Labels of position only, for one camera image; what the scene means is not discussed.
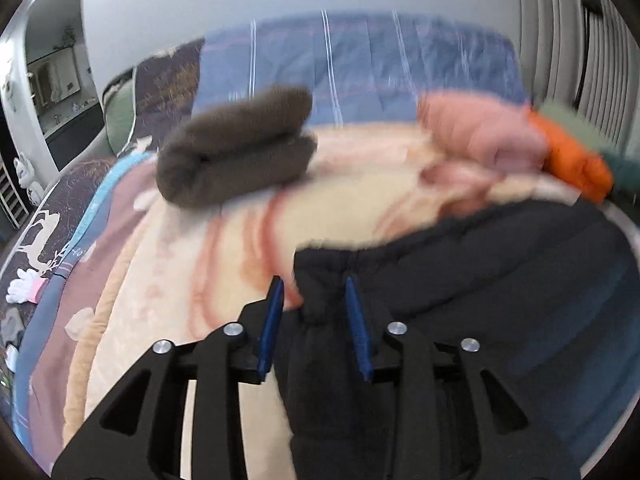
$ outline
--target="metal bolt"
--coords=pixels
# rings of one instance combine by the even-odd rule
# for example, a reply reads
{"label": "metal bolt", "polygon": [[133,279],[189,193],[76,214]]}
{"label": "metal bolt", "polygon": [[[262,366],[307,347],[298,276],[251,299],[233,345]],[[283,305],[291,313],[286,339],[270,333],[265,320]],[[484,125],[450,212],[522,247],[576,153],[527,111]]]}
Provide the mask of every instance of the metal bolt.
{"label": "metal bolt", "polygon": [[467,337],[460,342],[460,346],[465,352],[477,352],[480,349],[480,343],[477,339]]}
{"label": "metal bolt", "polygon": [[406,331],[409,330],[409,328],[401,321],[392,321],[387,325],[386,330],[393,335],[402,335],[406,334]]}
{"label": "metal bolt", "polygon": [[166,354],[173,347],[174,344],[171,341],[161,339],[160,341],[156,341],[152,348],[156,354]]}
{"label": "metal bolt", "polygon": [[240,323],[227,323],[222,329],[225,335],[228,335],[229,337],[240,335],[243,330],[244,327]]}

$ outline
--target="brown folded towel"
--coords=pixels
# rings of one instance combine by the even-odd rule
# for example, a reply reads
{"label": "brown folded towel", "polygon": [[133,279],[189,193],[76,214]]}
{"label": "brown folded towel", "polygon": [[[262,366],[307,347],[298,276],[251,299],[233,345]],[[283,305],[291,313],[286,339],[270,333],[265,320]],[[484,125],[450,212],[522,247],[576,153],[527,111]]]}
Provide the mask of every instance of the brown folded towel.
{"label": "brown folded towel", "polygon": [[316,150],[301,134],[312,103],[306,88],[279,86],[181,124],[158,156],[160,193],[198,208],[295,180]]}

